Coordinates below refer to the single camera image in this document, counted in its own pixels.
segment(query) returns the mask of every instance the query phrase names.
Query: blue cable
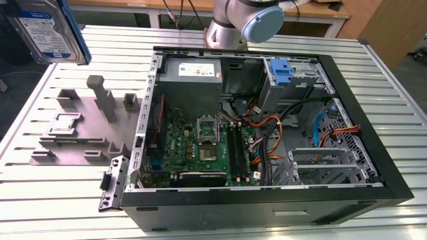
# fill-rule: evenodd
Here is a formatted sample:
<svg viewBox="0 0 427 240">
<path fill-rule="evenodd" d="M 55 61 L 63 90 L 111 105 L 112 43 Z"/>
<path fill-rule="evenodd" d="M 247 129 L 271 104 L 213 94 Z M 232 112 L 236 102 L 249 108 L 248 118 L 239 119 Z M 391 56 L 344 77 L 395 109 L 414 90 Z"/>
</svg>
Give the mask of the blue cable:
<svg viewBox="0 0 427 240">
<path fill-rule="evenodd" d="M 320 141 L 320 139 L 319 139 L 319 131 L 317 131 L 319 121 L 320 121 L 323 115 L 325 115 L 325 114 L 327 114 L 325 111 L 320 112 L 319 115 L 317 115 L 317 117 L 315 118 L 315 121 L 313 121 L 312 140 L 313 140 L 313 145 L 315 145 L 316 147 L 319 147 L 319 144 L 320 144 L 320 143 L 319 143 L 319 141 Z"/>
</svg>

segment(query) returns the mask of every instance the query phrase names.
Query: aluminum table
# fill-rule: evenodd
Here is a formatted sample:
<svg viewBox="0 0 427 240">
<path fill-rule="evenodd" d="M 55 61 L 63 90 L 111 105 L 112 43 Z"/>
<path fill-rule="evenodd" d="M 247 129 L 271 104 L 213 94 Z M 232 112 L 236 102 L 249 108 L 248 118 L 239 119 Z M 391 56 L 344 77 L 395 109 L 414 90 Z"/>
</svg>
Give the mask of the aluminum table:
<svg viewBox="0 0 427 240">
<path fill-rule="evenodd" d="M 0 239 L 426 239 L 427 117 L 368 45 L 356 40 L 275 36 L 251 44 L 256 51 L 333 57 L 415 198 L 339 225 L 143 232 L 124 211 L 99 213 L 100 179 L 107 167 L 32 166 L 61 88 L 92 96 L 89 75 L 103 75 L 115 96 L 143 95 L 153 46 L 204 46 L 201 31 L 85 26 L 88 66 L 53 64 L 0 143 Z"/>
</svg>

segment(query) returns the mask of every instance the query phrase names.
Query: blue latch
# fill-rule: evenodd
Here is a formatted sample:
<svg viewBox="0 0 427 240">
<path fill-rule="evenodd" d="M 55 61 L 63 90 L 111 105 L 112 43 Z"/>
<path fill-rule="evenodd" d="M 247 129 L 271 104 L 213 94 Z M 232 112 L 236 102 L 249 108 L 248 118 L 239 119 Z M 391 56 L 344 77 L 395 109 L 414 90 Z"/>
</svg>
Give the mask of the blue latch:
<svg viewBox="0 0 427 240">
<path fill-rule="evenodd" d="M 285 59 L 271 59 L 269 70 L 275 77 L 276 85 L 288 85 L 292 79 L 292 68 Z"/>
</svg>

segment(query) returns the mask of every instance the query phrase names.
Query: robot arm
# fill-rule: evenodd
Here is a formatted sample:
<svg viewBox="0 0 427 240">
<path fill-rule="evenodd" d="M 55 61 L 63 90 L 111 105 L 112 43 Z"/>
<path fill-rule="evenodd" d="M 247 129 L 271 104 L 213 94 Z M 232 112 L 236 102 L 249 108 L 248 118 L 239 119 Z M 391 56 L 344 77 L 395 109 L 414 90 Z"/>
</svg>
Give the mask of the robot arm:
<svg viewBox="0 0 427 240">
<path fill-rule="evenodd" d="M 205 43 L 213 49 L 236 49 L 265 42 L 279 31 L 284 13 L 279 0 L 215 0 Z"/>
</svg>

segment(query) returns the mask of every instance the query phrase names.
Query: power supply label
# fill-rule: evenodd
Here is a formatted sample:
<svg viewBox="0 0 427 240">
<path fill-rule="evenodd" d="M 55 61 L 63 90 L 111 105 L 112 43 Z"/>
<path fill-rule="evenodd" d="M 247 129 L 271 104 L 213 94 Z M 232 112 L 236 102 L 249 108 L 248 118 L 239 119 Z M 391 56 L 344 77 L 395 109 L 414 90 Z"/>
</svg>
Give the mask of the power supply label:
<svg viewBox="0 0 427 240">
<path fill-rule="evenodd" d="M 215 77 L 215 67 L 212 63 L 181 63 L 179 64 L 179 76 L 188 77 Z"/>
<path fill-rule="evenodd" d="M 21 11 L 19 18 L 40 52 L 51 58 L 68 58 L 71 51 L 65 40 L 55 31 L 55 20 L 49 13 Z"/>
</svg>

